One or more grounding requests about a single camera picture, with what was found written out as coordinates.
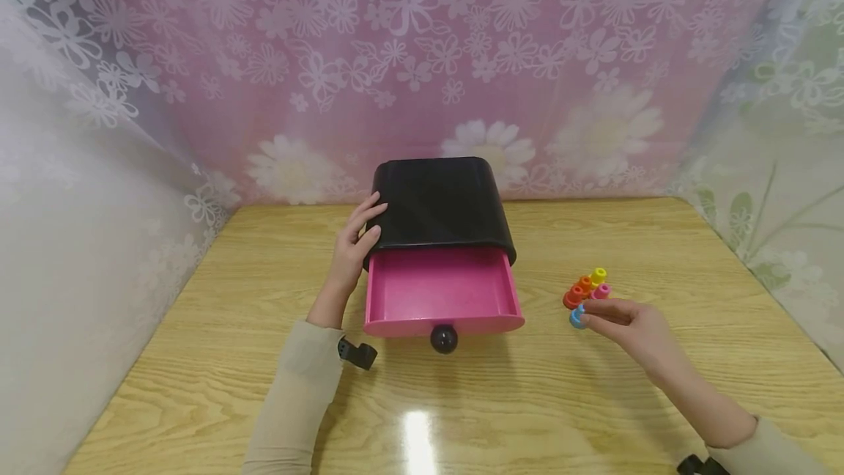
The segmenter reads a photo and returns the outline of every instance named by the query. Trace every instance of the beige sleeve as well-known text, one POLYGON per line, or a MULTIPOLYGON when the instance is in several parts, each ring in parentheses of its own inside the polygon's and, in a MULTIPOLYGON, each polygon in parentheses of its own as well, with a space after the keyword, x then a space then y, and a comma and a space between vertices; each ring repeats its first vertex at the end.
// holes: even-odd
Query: beige sleeve
POLYGON ((308 475, 317 431, 334 399, 343 331, 296 321, 278 357, 246 451, 243 475, 308 475))
POLYGON ((729 449, 707 447, 730 475, 821 475, 828 471, 770 421, 759 419, 747 441, 729 449))

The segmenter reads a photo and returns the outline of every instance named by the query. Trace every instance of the blue ring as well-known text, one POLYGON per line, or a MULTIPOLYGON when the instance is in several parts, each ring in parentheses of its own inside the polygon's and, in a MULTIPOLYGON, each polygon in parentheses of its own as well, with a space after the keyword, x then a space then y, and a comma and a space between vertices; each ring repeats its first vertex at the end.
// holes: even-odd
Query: blue ring
POLYGON ((581 321, 580 316, 583 315, 583 303, 580 303, 576 309, 571 310, 571 315, 569 315, 569 323, 571 326, 574 326, 577 330, 585 329, 585 325, 583 321, 581 321))

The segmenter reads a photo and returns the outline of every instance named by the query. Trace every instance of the plastic storage box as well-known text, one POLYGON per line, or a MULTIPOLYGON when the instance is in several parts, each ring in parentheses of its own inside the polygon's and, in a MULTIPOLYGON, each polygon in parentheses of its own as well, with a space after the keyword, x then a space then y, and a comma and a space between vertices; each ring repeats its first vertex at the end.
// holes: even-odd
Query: plastic storage box
POLYGON ((449 353, 459 334, 524 324, 510 269, 516 249, 485 160, 383 163, 373 191, 390 207, 366 225, 382 227, 364 263, 368 335, 430 336, 449 353))

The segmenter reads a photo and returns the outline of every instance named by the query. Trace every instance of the table surface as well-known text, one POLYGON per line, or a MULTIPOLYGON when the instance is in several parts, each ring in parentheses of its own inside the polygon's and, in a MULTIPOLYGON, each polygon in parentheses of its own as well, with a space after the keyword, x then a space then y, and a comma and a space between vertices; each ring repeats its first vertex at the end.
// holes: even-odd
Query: table surface
MULTIPOLYGON (((235 474, 276 357, 322 283, 349 207, 248 207, 213 243, 67 474, 235 474)), ((844 379, 694 210, 670 198, 505 204, 527 324, 426 340, 362 335, 317 440, 316 474, 672 474, 694 432, 560 294, 604 266, 656 304, 704 375, 844 470, 844 379)))

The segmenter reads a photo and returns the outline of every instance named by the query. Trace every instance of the pink floral backdrop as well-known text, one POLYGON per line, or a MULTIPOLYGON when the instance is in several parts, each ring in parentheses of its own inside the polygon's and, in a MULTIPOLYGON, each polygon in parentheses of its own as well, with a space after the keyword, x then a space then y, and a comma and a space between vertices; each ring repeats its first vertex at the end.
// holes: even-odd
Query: pink floral backdrop
POLYGON ((228 206, 359 199, 378 163, 462 155, 505 197, 660 194, 765 42, 766 0, 9 2, 88 77, 71 125, 134 121, 228 206))

